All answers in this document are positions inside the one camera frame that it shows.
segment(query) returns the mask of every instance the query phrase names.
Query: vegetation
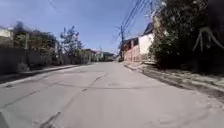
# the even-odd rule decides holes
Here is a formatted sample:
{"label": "vegetation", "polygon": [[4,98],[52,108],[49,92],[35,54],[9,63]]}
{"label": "vegetation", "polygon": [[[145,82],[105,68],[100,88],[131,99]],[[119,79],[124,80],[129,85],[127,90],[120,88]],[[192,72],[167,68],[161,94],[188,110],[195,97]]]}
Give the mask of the vegetation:
{"label": "vegetation", "polygon": [[70,59],[72,64],[84,63],[83,58],[85,56],[85,51],[83,51],[82,42],[78,39],[79,32],[75,31],[75,27],[72,26],[70,29],[64,29],[61,33],[62,47],[66,55]]}
{"label": "vegetation", "polygon": [[14,46],[35,51],[52,51],[57,43],[56,37],[39,30],[28,30],[22,22],[18,22],[13,29]]}
{"label": "vegetation", "polygon": [[155,41],[149,48],[157,66],[180,68],[195,59],[199,28],[207,25],[207,0],[163,0],[154,17]]}

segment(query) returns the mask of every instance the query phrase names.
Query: wall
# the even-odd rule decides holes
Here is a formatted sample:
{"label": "wall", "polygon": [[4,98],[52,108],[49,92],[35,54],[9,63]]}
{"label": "wall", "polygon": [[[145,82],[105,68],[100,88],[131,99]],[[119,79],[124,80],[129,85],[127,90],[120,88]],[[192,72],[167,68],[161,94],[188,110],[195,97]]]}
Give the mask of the wall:
{"label": "wall", "polygon": [[13,40],[9,37],[0,36],[0,45],[4,47],[13,47]]}
{"label": "wall", "polygon": [[49,65],[52,56],[38,51],[27,52],[24,49],[0,48],[0,75],[16,73],[20,63],[30,63],[32,67]]}
{"label": "wall", "polygon": [[149,46],[154,41],[154,34],[144,35],[139,37],[140,54],[148,54]]}
{"label": "wall", "polygon": [[0,36],[3,37],[12,37],[12,32],[5,28],[0,28]]}
{"label": "wall", "polygon": [[139,61],[140,48],[139,44],[134,45],[134,41],[130,41],[131,48],[125,48],[124,60],[125,61]]}

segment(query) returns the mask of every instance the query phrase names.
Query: road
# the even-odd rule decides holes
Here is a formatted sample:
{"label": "road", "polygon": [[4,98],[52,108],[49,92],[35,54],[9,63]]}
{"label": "road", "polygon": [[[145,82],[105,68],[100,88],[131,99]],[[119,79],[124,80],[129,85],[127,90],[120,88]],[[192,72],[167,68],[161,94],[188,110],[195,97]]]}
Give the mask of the road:
{"label": "road", "polygon": [[0,88],[0,128],[223,128],[223,104],[118,63],[45,73]]}

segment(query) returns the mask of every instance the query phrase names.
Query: blue sky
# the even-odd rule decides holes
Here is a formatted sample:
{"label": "blue sky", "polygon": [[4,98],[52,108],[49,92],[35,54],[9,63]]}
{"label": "blue sky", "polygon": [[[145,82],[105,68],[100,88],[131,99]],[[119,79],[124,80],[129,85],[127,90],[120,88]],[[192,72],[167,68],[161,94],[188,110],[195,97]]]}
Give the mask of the blue sky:
{"label": "blue sky", "polygon": [[[114,40],[124,16],[136,0],[51,0],[58,11],[47,0],[0,0],[0,25],[10,27],[16,21],[41,31],[53,32],[56,36],[64,27],[75,26],[85,48],[115,52],[120,40]],[[149,19],[146,8],[127,37],[141,34]]]}

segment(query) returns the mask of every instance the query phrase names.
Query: house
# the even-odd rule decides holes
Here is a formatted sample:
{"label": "house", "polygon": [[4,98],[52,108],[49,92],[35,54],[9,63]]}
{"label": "house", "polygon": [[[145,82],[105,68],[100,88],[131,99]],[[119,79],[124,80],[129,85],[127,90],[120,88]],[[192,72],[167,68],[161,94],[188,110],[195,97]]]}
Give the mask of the house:
{"label": "house", "polygon": [[0,26],[0,45],[13,46],[13,33],[11,30]]}
{"label": "house", "polygon": [[124,61],[148,61],[148,48],[154,41],[153,23],[150,22],[144,33],[122,42],[120,50]]}
{"label": "house", "polygon": [[84,49],[85,51],[85,61],[87,63],[96,62],[97,61],[97,52],[92,49]]}
{"label": "house", "polygon": [[101,58],[101,61],[114,61],[114,54],[109,52],[102,52],[103,58]]}

